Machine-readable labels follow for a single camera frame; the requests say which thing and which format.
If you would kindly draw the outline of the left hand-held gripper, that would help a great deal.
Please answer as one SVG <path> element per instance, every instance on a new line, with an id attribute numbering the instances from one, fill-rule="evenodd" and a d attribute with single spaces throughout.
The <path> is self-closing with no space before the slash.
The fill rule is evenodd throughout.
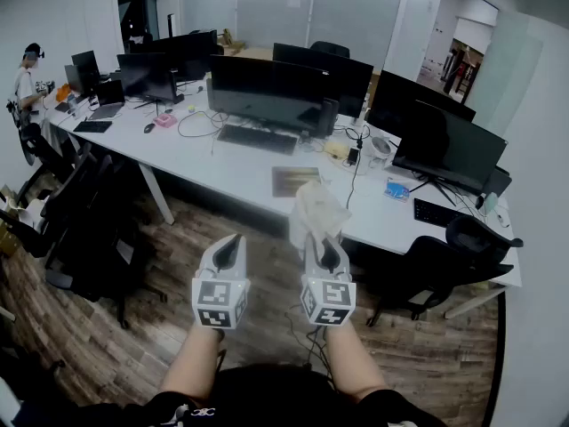
<path id="1" fill-rule="evenodd" d="M 226 236 L 204 251 L 191 281 L 191 304 L 200 326 L 237 328 L 248 301 L 246 254 L 246 238 L 240 234 Z M 219 274 L 232 269 L 234 276 Z"/>

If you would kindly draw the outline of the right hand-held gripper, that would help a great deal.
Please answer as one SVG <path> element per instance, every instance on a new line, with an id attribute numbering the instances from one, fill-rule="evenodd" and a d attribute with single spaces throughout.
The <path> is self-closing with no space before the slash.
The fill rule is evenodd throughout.
<path id="1" fill-rule="evenodd" d="M 349 256 L 341 244 L 333 241 L 339 262 L 333 270 L 336 278 L 351 278 Z M 321 278 L 317 244 L 311 234 L 305 242 L 305 274 L 301 278 L 301 305 L 308 321 L 316 326 L 342 326 L 356 307 L 357 287 L 353 282 Z"/>

